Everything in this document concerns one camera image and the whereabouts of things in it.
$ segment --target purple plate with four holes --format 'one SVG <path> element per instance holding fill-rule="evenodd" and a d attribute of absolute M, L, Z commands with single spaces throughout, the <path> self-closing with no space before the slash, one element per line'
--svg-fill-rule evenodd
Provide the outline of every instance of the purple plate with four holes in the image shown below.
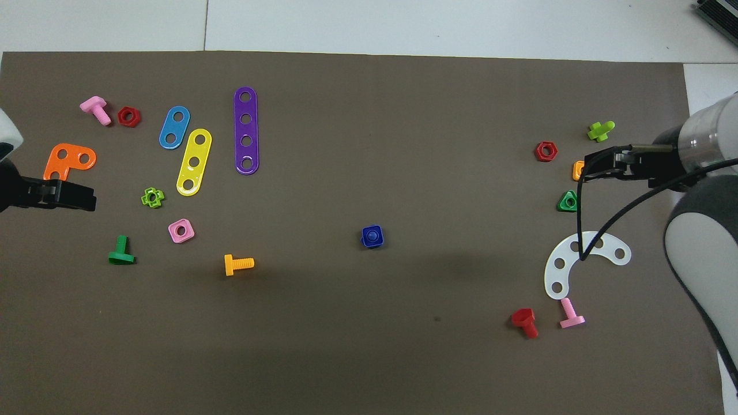
<path fill-rule="evenodd" d="M 256 91 L 248 86 L 233 95 L 233 139 L 235 169 L 241 174 L 254 174 L 259 168 L 259 116 Z"/>

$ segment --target pink bolt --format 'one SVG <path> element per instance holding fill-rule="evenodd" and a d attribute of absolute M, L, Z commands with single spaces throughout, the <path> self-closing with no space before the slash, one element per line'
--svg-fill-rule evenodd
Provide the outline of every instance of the pink bolt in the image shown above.
<path fill-rule="evenodd" d="M 105 113 L 105 110 L 103 109 L 103 107 L 106 105 L 108 105 L 108 103 L 105 102 L 104 99 L 95 95 L 94 97 L 91 97 L 87 101 L 81 103 L 80 109 L 87 114 L 94 114 L 95 118 L 100 121 L 100 124 L 107 126 L 112 121 L 110 121 L 110 117 L 108 117 L 108 115 Z"/>
<path fill-rule="evenodd" d="M 569 300 L 569 298 L 562 298 L 561 305 L 564 307 L 564 312 L 566 313 L 566 320 L 559 323 L 561 324 L 562 329 L 584 323 L 584 317 L 582 317 L 581 315 L 576 315 L 574 307 L 571 305 L 571 300 Z"/>

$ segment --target black cable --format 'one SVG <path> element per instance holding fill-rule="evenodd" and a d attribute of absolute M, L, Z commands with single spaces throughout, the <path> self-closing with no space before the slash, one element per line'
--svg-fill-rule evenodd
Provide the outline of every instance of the black cable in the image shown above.
<path fill-rule="evenodd" d="M 614 154 L 617 151 L 622 151 L 622 150 L 618 150 L 618 147 L 614 147 L 611 150 L 613 150 L 613 151 L 608 151 L 608 152 L 605 152 L 604 154 L 598 154 L 597 156 L 593 157 L 592 160 L 590 161 L 590 165 L 594 165 L 594 162 L 595 161 L 601 159 L 602 158 L 602 157 L 600 157 L 601 155 L 603 157 L 604 157 L 604 155 L 610 155 L 611 156 L 612 154 Z M 707 174 L 707 173 L 709 173 L 711 171 L 720 170 L 721 168 L 730 167 L 732 165 L 738 165 L 738 158 L 724 160 L 722 162 L 717 162 L 717 163 L 714 163 L 712 165 L 709 165 L 709 166 L 706 166 L 706 167 L 702 167 L 702 168 L 698 168 L 697 170 L 694 170 L 694 171 L 690 171 L 687 174 L 683 174 L 683 175 L 681 175 L 679 177 L 676 177 L 675 179 L 669 180 L 668 182 L 662 184 L 661 186 L 658 186 L 656 188 L 653 188 L 650 191 L 648 191 L 648 192 L 640 195 L 637 199 L 635 199 L 632 202 L 630 202 L 629 204 L 625 205 L 625 207 L 623 207 L 622 209 L 620 209 L 615 215 L 613 215 L 613 217 L 611 217 L 607 222 L 605 222 L 605 224 L 600 228 L 600 230 L 597 231 L 597 235 L 595 235 L 595 237 L 592 239 L 592 241 L 590 242 L 589 246 L 587 246 L 587 249 L 583 251 L 582 250 L 582 183 L 584 182 L 584 176 L 587 173 L 587 165 L 585 165 L 584 168 L 582 169 L 582 174 L 580 175 L 579 181 L 577 182 L 577 185 L 576 185 L 576 199 L 577 199 L 577 205 L 576 205 L 576 234 L 577 234 L 577 239 L 579 240 L 579 260 L 580 261 L 584 261 L 585 259 L 587 259 L 587 257 L 592 252 L 592 249 L 594 249 L 595 244 L 597 243 L 597 241 L 599 241 L 599 239 L 602 237 L 602 235 L 604 235 L 604 233 L 607 232 L 607 230 L 610 229 L 610 227 L 613 226 L 615 224 L 615 222 L 618 221 L 618 219 L 620 219 L 623 215 L 625 215 L 626 213 L 628 213 L 631 209 L 635 208 L 636 206 L 638 206 L 642 202 L 645 202 L 646 200 L 650 199 L 651 197 L 653 197 L 653 196 L 661 193 L 662 191 L 664 191 L 664 190 L 666 190 L 666 189 L 668 189 L 668 188 L 670 188 L 670 187 L 672 187 L 674 185 L 677 185 L 677 184 L 679 184 L 679 183 L 681 183 L 681 182 L 683 182 L 683 181 L 685 181 L 687 179 L 691 179 L 692 177 L 695 177 L 695 176 L 700 176 L 700 175 L 703 175 L 703 174 Z"/>

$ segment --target yellow plate with three holes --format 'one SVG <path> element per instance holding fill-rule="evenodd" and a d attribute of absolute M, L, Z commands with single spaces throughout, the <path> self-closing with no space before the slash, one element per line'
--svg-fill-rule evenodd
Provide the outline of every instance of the yellow plate with three holes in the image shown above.
<path fill-rule="evenodd" d="M 200 190 L 202 176 L 205 174 L 207 155 L 213 136 L 205 128 L 198 128 L 187 138 L 182 166 L 179 168 L 177 191 L 183 196 L 192 196 Z"/>

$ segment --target blue square nut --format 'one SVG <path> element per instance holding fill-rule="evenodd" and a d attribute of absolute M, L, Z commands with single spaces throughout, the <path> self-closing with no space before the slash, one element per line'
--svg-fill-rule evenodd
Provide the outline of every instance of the blue square nut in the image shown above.
<path fill-rule="evenodd" d="M 369 249 L 381 247 L 384 244 L 382 228 L 373 224 L 362 229 L 362 244 Z"/>

